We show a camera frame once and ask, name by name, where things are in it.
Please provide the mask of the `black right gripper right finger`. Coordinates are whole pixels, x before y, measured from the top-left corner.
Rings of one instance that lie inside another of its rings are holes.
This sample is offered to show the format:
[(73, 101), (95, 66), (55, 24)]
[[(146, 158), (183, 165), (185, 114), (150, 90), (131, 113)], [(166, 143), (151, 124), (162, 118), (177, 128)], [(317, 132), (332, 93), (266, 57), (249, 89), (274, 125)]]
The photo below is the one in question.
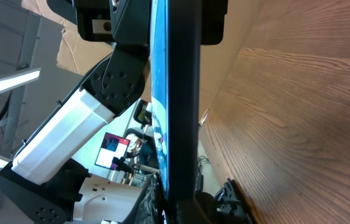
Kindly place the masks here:
[(190, 200), (177, 203), (175, 223), (179, 224), (257, 224), (246, 196), (235, 180), (228, 179), (211, 195), (197, 192)]

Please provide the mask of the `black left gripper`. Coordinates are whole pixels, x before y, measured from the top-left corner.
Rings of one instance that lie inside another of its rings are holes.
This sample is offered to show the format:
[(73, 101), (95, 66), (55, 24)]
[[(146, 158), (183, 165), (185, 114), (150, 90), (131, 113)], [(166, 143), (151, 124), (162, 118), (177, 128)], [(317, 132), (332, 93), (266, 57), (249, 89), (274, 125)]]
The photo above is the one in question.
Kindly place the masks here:
[[(147, 45), (150, 35), (150, 0), (47, 0), (49, 8), (76, 25), (83, 40)], [(224, 35), (228, 0), (202, 0), (201, 45), (217, 45)], [(110, 20), (111, 34), (94, 34), (93, 19)]]

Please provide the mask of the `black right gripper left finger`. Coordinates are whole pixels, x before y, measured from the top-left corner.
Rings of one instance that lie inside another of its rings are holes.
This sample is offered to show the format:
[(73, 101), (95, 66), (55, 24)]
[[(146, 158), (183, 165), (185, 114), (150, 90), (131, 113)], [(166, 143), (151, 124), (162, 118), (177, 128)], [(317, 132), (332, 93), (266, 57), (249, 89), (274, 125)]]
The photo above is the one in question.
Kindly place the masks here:
[(143, 184), (142, 192), (138, 196), (131, 212), (130, 224), (159, 224), (164, 223), (162, 208), (162, 188), (158, 174), (149, 175)]

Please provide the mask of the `Galaxy S24+ smartphone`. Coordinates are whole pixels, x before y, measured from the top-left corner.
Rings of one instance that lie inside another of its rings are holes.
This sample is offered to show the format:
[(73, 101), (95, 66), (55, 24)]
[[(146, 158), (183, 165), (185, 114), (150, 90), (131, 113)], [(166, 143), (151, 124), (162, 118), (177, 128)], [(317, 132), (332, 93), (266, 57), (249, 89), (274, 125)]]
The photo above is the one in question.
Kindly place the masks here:
[(196, 187), (200, 25), (201, 1), (152, 1), (152, 125), (169, 202), (192, 198)]

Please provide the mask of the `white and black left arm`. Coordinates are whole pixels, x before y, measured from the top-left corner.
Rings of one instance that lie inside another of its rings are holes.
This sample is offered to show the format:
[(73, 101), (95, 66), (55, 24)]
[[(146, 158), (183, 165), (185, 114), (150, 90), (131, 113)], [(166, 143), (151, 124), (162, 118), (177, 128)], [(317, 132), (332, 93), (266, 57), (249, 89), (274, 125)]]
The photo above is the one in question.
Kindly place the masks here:
[(195, 207), (200, 47), (223, 39), (226, 1), (73, 1), (81, 37), (114, 51), (0, 171), (0, 191), (37, 223), (72, 219), (87, 171), (72, 156), (138, 99), (150, 65), (165, 209)]

